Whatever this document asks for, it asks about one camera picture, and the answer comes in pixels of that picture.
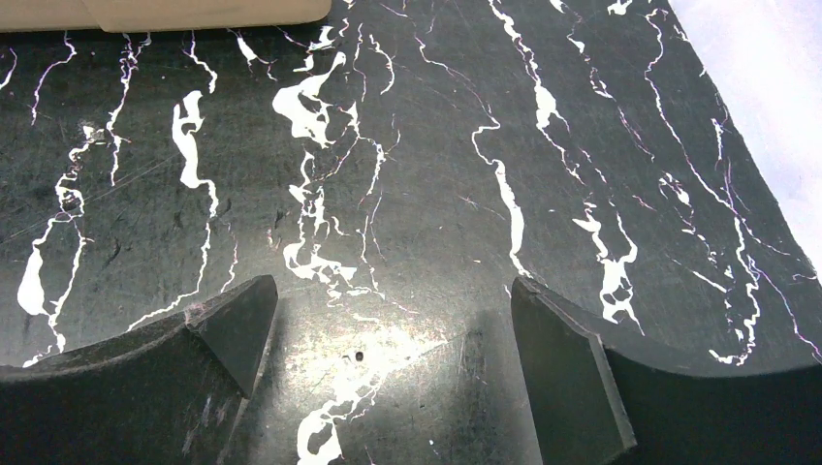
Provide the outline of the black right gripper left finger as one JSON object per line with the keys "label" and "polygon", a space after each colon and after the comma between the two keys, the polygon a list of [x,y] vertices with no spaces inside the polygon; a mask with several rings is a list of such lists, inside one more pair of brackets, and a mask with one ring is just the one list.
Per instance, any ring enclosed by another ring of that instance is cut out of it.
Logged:
{"label": "black right gripper left finger", "polygon": [[1,369],[5,464],[215,464],[275,315],[262,275],[110,339]]}

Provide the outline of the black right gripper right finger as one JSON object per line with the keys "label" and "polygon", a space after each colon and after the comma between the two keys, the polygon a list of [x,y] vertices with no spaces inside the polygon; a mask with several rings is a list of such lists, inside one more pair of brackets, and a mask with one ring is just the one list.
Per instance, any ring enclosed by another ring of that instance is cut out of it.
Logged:
{"label": "black right gripper right finger", "polygon": [[547,464],[817,464],[821,367],[750,368],[614,325],[526,277],[511,316]]}

